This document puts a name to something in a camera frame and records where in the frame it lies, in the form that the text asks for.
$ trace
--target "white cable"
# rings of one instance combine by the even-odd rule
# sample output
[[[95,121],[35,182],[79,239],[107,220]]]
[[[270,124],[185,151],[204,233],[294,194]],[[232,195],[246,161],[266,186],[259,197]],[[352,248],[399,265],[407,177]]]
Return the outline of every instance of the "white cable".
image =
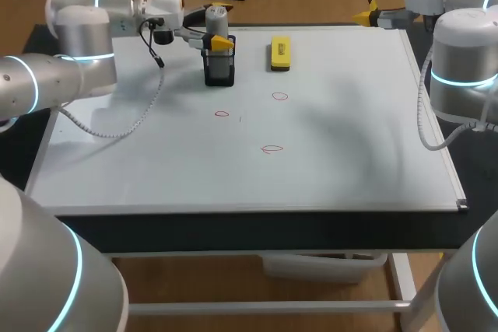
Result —
[[[65,103],[64,105],[61,106],[61,108],[66,108],[69,104],[71,104],[73,101],[76,99],[79,99],[79,96],[81,95],[83,88],[85,87],[85,73],[83,72],[83,68],[81,67],[81,62],[76,60],[73,56],[69,56],[68,54],[55,54],[55,58],[70,58],[72,59],[77,65],[79,69],[79,86],[78,86],[78,91],[76,94],[72,97],[70,101]]]
[[[482,106],[481,123],[485,123],[488,118],[489,108],[491,107],[491,102],[495,96],[496,89],[498,89],[498,85],[495,80],[495,82],[493,82],[493,86],[489,89],[488,94],[486,95],[484,106]]]
[[[444,142],[442,142],[439,145],[431,145],[427,142],[425,135],[423,134],[423,124],[422,124],[422,110],[423,110],[423,94],[425,90],[425,80],[426,80],[426,74],[427,74],[427,69],[429,67],[430,59],[433,55],[433,46],[430,47],[429,53],[427,54],[426,60],[423,62],[422,65],[422,71],[420,72],[420,81],[419,81],[419,96],[417,98],[417,128],[419,129],[419,137],[420,141],[422,142],[423,146],[429,149],[430,151],[439,151],[443,148],[446,148],[459,136],[462,132],[472,129],[472,128],[477,128],[478,125],[481,125],[483,130],[491,130],[494,132],[498,132],[498,128],[496,128],[496,125],[493,124],[488,124],[486,122],[480,122],[480,121],[474,121],[474,122],[469,122],[467,124],[461,124],[457,128],[453,130],[453,132],[448,136]]]
[[[137,127],[140,126],[142,124],[142,122],[146,120],[147,116],[149,115],[150,110],[152,108],[154,108],[154,105],[156,105],[157,98],[159,97],[159,94],[161,93],[161,90],[164,87],[164,70],[162,68],[160,68],[160,72],[161,72],[160,82],[159,82],[159,85],[157,87],[156,92],[154,93],[152,100],[150,101],[149,106],[143,112],[142,116],[127,131],[121,132],[120,134],[102,134],[100,132],[96,132],[96,131],[88,128],[81,121],[78,121],[78,119],[75,116],[73,116],[71,113],[69,113],[66,109],[59,108],[59,111],[62,114],[64,114],[69,120],[71,120],[76,126],[78,126],[84,132],[86,132],[90,135],[97,136],[98,138],[112,138],[112,139],[124,138],[125,136],[128,136],[133,131],[135,131],[137,129]]]

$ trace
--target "yellow eraser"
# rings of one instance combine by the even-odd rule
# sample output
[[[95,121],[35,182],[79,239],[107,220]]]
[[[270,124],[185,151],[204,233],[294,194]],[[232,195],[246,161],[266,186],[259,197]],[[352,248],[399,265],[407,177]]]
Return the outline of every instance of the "yellow eraser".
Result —
[[[290,38],[272,38],[272,62],[271,70],[287,72],[290,69]]]

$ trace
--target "whiteboard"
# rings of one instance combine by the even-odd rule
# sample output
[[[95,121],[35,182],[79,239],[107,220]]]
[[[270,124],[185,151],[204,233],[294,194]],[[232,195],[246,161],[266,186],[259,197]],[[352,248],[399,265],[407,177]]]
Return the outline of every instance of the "whiteboard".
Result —
[[[56,215],[457,210],[465,196],[450,156],[425,150],[417,134],[419,72],[405,32],[232,33],[232,88],[206,87],[202,58],[184,41],[157,47],[164,90],[125,139],[94,138],[54,114],[28,193]],[[289,72],[269,70],[275,35],[291,38]],[[113,43],[116,91],[68,107],[110,133],[140,117],[159,81],[139,38]],[[440,137],[430,111],[424,128],[429,142]]]

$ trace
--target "wooden floor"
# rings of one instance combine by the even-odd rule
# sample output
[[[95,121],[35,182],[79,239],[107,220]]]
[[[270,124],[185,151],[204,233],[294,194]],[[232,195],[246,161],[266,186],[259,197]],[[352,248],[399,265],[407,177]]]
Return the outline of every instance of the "wooden floor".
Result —
[[[45,0],[0,0],[0,54],[20,53],[35,23],[44,23]],[[187,8],[206,0],[186,0]],[[403,0],[377,0],[380,8],[396,8]],[[232,23],[350,22],[368,10],[366,0],[246,0],[234,2]],[[419,287],[439,260],[436,253],[412,254]],[[330,285],[271,279],[258,257],[120,259],[116,264],[128,285],[131,302],[222,302],[262,300],[389,299],[384,269],[373,271],[359,285]],[[182,331],[378,331],[398,330],[390,314],[324,316],[131,317],[127,332]],[[432,320],[426,332],[438,331]]]

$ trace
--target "red circle drawing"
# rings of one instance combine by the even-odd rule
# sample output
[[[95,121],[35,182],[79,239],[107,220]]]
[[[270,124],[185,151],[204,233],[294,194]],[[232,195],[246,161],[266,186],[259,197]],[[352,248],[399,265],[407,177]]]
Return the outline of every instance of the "red circle drawing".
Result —
[[[269,155],[271,152],[282,151],[283,147],[281,147],[280,145],[265,145],[263,148],[261,148],[261,150]]]
[[[283,101],[289,99],[289,95],[286,93],[273,93],[272,94],[273,99],[278,100],[278,101]]]

